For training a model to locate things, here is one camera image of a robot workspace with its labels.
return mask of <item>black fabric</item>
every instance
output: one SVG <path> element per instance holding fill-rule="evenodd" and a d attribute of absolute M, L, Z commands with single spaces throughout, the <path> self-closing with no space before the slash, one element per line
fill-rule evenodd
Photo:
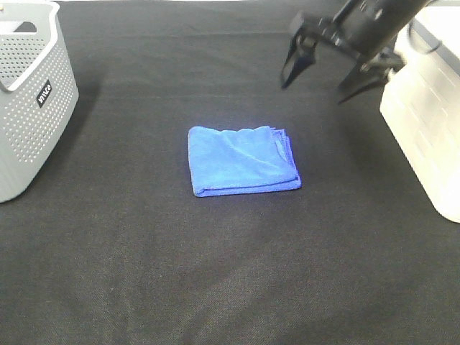
<path fill-rule="evenodd" d="M 65 3 L 80 100 L 0 206 L 0 343 L 459 344 L 459 225 L 382 116 L 337 106 L 327 48 L 287 91 L 297 10 L 341 1 Z M 187 130 L 285 128 L 301 190 L 193 196 Z"/>

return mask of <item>towel fold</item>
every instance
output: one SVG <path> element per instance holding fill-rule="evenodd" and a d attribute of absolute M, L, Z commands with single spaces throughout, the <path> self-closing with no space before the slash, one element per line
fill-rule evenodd
<path fill-rule="evenodd" d="M 263 193 L 301 187 L 290 140 L 269 126 L 188 132 L 188 162 L 196 196 Z"/>

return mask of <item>basket handle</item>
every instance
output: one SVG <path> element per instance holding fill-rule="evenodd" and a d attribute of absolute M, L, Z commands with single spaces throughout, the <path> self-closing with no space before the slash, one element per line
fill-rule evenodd
<path fill-rule="evenodd" d="M 14 92 L 34 72 L 40 63 L 47 57 L 48 53 L 58 41 L 57 13 L 59 5 L 51 1 L 29 0 L 18 2 L 18 0 L 3 0 L 0 6 L 1 22 L 31 22 L 37 28 L 36 33 L 15 32 L 8 34 L 9 37 L 20 37 L 24 35 L 40 35 L 47 40 L 45 48 L 40 52 L 35 61 L 10 85 L 6 86 L 0 80 L 0 89 L 5 92 Z"/>

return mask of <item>blue towel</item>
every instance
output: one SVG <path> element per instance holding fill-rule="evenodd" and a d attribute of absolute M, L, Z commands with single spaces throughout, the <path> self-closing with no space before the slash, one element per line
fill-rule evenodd
<path fill-rule="evenodd" d="M 263 193 L 300 188 L 290 140 L 268 126 L 188 132 L 188 162 L 196 196 Z"/>

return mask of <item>white plastic container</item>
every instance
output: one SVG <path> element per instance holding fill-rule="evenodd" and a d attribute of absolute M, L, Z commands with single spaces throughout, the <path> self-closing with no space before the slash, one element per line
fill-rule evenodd
<path fill-rule="evenodd" d="M 57 13 L 49 1 L 3 1 L 0 22 L 0 202 L 22 193 L 58 142 L 78 99 Z"/>
<path fill-rule="evenodd" d="M 460 222 L 460 41 L 458 21 L 447 17 L 453 10 L 460 7 L 427 8 L 418 16 L 436 15 L 432 24 L 439 25 L 421 27 L 414 39 L 427 50 L 435 32 L 444 41 L 437 52 L 420 54 L 405 30 L 399 34 L 396 50 L 408 64 L 387 84 L 380 110 L 436 210 Z"/>

